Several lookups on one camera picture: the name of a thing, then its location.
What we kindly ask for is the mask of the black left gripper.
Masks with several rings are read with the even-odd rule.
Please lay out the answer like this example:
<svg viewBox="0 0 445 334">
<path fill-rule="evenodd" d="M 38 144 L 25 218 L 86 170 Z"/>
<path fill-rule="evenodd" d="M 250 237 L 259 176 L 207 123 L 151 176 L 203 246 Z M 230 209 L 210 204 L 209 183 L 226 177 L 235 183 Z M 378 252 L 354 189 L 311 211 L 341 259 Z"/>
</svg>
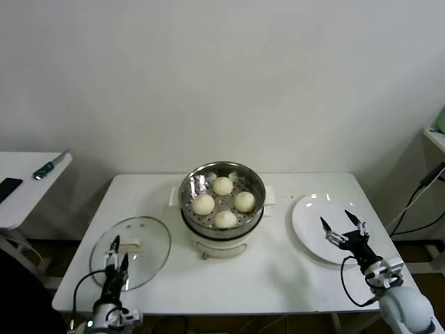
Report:
<svg viewBox="0 0 445 334">
<path fill-rule="evenodd" d="M 104 256 L 106 279 L 102 289 L 102 303 L 120 303 L 122 287 L 128 278 L 129 255 L 124 254 L 120 268 L 118 267 L 118 254 L 120 236 L 116 236 Z"/>
</svg>

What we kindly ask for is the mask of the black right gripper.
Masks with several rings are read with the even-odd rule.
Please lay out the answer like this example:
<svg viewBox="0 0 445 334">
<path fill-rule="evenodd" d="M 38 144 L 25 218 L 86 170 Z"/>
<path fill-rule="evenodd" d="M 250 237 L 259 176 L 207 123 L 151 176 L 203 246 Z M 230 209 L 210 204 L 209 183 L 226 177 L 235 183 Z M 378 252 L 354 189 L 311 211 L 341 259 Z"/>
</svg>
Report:
<svg viewBox="0 0 445 334">
<path fill-rule="evenodd" d="M 333 231 L 325 219 L 321 217 L 325 238 L 331 244 L 340 244 L 339 248 L 341 250 L 351 252 L 357 260 L 360 271 L 365 272 L 371 265 L 381 261 L 382 257 L 376 255 L 368 245 L 369 236 L 366 230 L 366 223 L 359 220 L 356 215 L 348 210 L 345 210 L 345 213 L 357 230 L 347 232 L 344 235 L 338 234 Z"/>
</svg>

